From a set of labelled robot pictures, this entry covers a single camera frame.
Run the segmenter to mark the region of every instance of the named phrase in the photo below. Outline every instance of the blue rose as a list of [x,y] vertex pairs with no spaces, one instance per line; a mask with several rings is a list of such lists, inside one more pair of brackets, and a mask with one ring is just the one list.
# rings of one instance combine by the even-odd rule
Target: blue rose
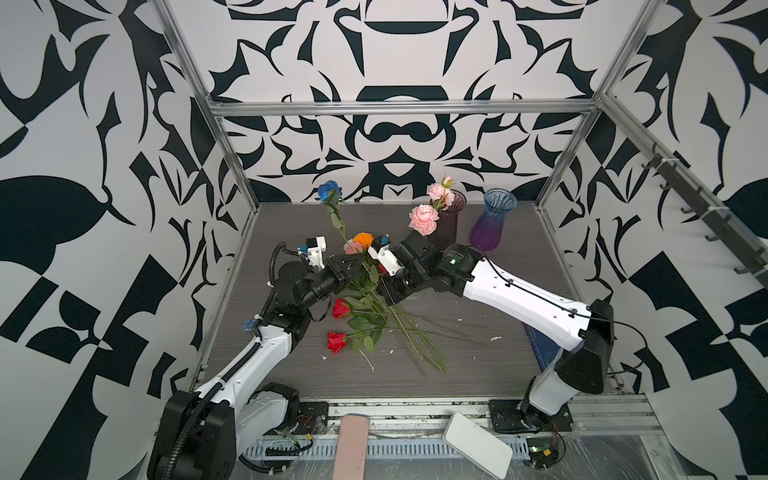
[[334,190],[338,190],[339,196],[341,197],[341,187],[339,187],[339,184],[335,181],[329,180],[326,183],[320,185],[320,187],[317,189],[317,194],[320,196],[319,200],[321,202],[328,200],[328,196],[330,196],[331,192]]

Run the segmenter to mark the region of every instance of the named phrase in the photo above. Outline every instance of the wooden tabletop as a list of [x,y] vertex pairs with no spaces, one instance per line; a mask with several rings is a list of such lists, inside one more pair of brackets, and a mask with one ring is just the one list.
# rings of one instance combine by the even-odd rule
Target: wooden tabletop
[[[389,233],[394,241],[408,233],[408,212],[412,205],[342,205],[340,213],[346,231],[378,235]],[[469,231],[483,211],[482,205],[468,205],[458,220],[458,242],[468,243]],[[319,204],[264,204],[243,259],[211,352],[206,377],[219,372],[248,343],[243,321],[261,310],[269,293],[267,265],[274,246],[284,241],[289,248],[304,245],[307,237],[324,235],[326,257],[342,253],[343,240],[333,228],[326,208]],[[550,290],[568,295],[568,285],[546,240],[533,204],[521,202],[506,218],[504,235],[491,259],[507,271]],[[287,255],[278,267],[294,260]],[[316,317],[325,307],[316,305]],[[447,374],[423,363],[424,377],[414,366],[395,333],[385,330],[374,353],[354,353],[351,345],[338,355],[327,349],[329,331],[349,332],[343,320],[330,315],[313,323],[301,343],[267,377],[297,388],[309,397],[382,396],[503,396],[525,392],[531,377],[540,373],[523,324],[491,308],[451,293],[422,291],[403,302],[411,313],[443,319],[419,321],[419,327],[462,338],[432,336],[448,357]]]

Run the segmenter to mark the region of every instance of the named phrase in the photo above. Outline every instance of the vase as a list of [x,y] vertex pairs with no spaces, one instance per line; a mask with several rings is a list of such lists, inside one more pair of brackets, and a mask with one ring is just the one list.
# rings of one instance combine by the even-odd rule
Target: vase
[[453,192],[453,203],[439,212],[437,228],[429,235],[429,241],[440,250],[445,250],[456,243],[456,227],[458,226],[458,212],[464,210],[467,205],[467,197],[462,192]]
[[518,199],[503,188],[493,188],[485,192],[483,200],[485,211],[472,228],[469,241],[472,245],[490,251],[498,247],[499,242],[502,241],[504,219],[518,206]]

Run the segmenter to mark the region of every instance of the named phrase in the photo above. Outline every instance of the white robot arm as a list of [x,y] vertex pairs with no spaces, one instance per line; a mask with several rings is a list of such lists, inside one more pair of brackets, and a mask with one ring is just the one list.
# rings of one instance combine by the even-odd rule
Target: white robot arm
[[[320,252],[324,239],[316,240]],[[397,244],[377,237],[368,253],[386,272],[379,293],[390,304],[425,288],[450,291],[533,326],[561,347],[531,381],[518,407],[519,432],[543,429],[580,391],[602,392],[613,345],[610,305],[598,300],[587,306],[554,295],[483,254],[461,245],[440,251],[416,232]],[[168,401],[147,471],[150,480],[226,478],[234,459],[256,440],[295,423],[298,392],[276,384],[259,390],[259,385],[303,337],[312,319],[309,306],[346,288],[362,264],[359,255],[330,257],[324,263],[322,254],[316,258],[315,253],[311,262],[301,249],[299,254],[303,262],[280,268],[270,300],[257,316],[255,338],[196,392],[177,392]]]

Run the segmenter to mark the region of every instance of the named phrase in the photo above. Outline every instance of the black and white patterned wall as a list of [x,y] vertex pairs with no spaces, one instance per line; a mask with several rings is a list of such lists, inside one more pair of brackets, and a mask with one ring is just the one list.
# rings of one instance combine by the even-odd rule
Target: black and white patterned wall
[[[670,0],[617,88],[624,102],[758,235],[768,237],[760,0]],[[768,475],[768,291],[601,116],[547,205],[587,300],[608,298],[614,357],[647,394],[691,478]]]
[[[589,98],[641,0],[173,0],[214,100]],[[229,119],[261,201],[327,180],[411,201],[450,174],[532,200],[576,114]]]
[[249,207],[190,95],[144,0],[0,5],[3,478],[132,478],[192,375]]
[[335,180],[348,201],[411,201],[444,175],[470,200],[502,187],[534,200],[579,114],[228,118],[260,201],[314,201]]

